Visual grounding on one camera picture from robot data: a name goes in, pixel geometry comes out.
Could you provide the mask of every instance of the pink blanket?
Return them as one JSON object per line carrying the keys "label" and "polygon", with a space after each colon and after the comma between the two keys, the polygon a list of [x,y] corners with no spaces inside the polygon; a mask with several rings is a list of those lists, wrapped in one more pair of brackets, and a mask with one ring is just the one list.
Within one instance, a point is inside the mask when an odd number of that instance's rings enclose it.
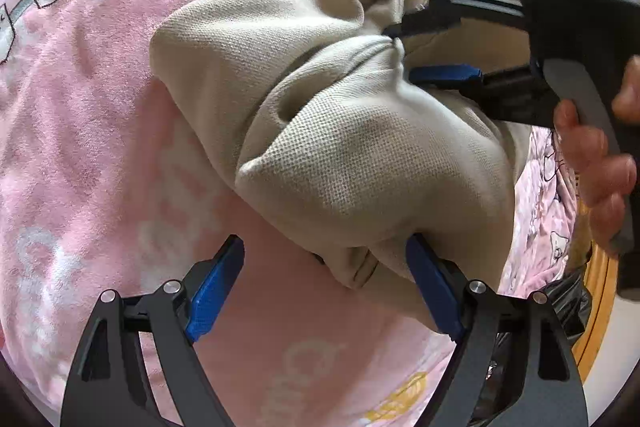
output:
{"label": "pink blanket", "polygon": [[[236,425],[412,425],[450,342],[354,298],[222,184],[148,68],[154,29],[189,1],[0,0],[2,355],[58,411],[102,289],[152,291],[237,233],[245,268],[197,344]],[[562,273],[575,216],[565,179],[549,131],[534,130],[501,291],[527,295]],[[143,340],[161,410],[178,421]]]}

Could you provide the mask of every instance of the cartoon pattern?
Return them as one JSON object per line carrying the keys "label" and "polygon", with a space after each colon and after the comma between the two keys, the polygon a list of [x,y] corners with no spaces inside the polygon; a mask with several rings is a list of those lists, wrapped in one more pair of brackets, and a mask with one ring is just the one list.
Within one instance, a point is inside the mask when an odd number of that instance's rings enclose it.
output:
{"label": "cartoon pattern", "polygon": [[511,253],[498,291],[526,297],[558,279],[577,213],[575,175],[554,146],[554,133],[533,128],[529,161],[516,184]]}
{"label": "cartoon pattern", "polygon": [[[148,68],[154,29],[188,1],[0,0],[2,355],[59,411],[100,290],[151,291],[237,233],[245,268],[197,345],[236,424],[412,425],[449,341],[353,299],[220,181]],[[527,223],[526,208],[542,211],[524,193],[520,204]],[[569,213],[552,211],[570,226]],[[526,265],[519,230],[515,290]],[[162,413],[179,421],[148,337],[143,349]]]}

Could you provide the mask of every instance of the metal pivot screw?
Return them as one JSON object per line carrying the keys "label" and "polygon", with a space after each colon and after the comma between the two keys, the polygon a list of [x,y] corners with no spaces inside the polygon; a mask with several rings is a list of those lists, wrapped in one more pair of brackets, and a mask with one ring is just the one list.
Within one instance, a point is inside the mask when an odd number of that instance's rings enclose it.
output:
{"label": "metal pivot screw", "polygon": [[469,283],[469,289],[473,293],[477,293],[478,295],[480,295],[486,292],[486,284],[484,284],[482,281],[471,281]]}
{"label": "metal pivot screw", "polygon": [[180,282],[167,281],[166,283],[164,283],[164,286],[162,286],[162,289],[164,290],[164,293],[169,293],[169,294],[178,293],[180,291]]}
{"label": "metal pivot screw", "polygon": [[113,290],[105,290],[100,295],[100,300],[106,303],[113,302],[115,298],[116,298],[116,292],[114,292]]}
{"label": "metal pivot screw", "polygon": [[533,300],[538,304],[546,304],[546,295],[542,292],[535,292],[533,294]]}

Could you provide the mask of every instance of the beige fabric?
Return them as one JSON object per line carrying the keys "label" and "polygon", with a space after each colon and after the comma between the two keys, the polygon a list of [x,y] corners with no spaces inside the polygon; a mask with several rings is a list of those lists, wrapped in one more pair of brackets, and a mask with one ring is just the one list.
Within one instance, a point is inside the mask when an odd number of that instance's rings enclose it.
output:
{"label": "beige fabric", "polygon": [[[425,1],[196,0],[150,59],[227,184],[338,281],[433,327],[404,242],[423,231],[496,287],[529,129],[403,80],[404,45],[380,33]],[[485,70],[528,60],[526,36],[478,22],[406,52]]]}

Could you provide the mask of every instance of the yellow leaf print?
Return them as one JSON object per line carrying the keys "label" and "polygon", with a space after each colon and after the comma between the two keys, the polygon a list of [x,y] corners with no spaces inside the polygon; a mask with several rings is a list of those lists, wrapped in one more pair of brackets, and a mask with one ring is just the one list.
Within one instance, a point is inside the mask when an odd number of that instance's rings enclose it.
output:
{"label": "yellow leaf print", "polygon": [[415,373],[406,380],[398,390],[391,393],[374,410],[367,412],[362,418],[363,425],[380,420],[395,420],[408,412],[418,401],[427,385],[427,373]]}

